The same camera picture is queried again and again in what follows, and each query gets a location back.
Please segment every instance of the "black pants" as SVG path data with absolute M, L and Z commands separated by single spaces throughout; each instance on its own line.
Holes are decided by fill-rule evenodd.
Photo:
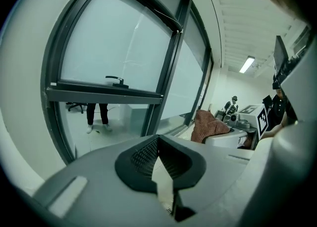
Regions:
M 100 107 L 100 115 L 103 124 L 108 124 L 108 104 L 99 104 Z M 87 121 L 88 125 L 92 125 L 94 123 L 94 114 L 95 114 L 95 103 L 88 103 L 87 106 Z

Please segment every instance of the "white sneaker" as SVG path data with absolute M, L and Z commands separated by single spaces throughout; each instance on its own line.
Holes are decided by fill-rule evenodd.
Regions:
M 110 127 L 109 124 L 104 124 L 104 127 L 105 127 L 106 130 L 112 131 L 112 128 Z
M 93 125 L 88 125 L 87 134 L 90 134 L 93 131 Z

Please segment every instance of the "black cable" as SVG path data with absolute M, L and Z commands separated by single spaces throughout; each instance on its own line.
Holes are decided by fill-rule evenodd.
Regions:
M 221 34 L 220 34 L 219 20 L 218 20 L 216 9 L 214 7 L 214 4 L 213 4 L 212 0 L 211 0 L 211 3 L 212 3 L 213 9 L 214 9 L 214 13 L 216 15 L 217 23 L 218 23 L 218 30 L 219 30 L 219 36 L 220 36 L 220 67 L 221 67 L 221 65 L 222 65 L 222 45 L 221 45 Z

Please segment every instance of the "brown towel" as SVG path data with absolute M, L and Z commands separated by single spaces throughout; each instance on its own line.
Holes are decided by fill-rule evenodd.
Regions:
M 229 131 L 230 128 L 217 120 L 210 111 L 197 110 L 191 141 L 202 143 L 206 137 L 226 134 Z

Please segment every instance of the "ceiling light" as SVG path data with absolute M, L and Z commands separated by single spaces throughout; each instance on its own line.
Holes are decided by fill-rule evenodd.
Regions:
M 248 59 L 246 60 L 246 62 L 242 66 L 240 72 L 245 73 L 247 71 L 247 69 L 251 66 L 251 64 L 254 62 L 254 60 L 255 60 L 254 57 L 248 56 Z

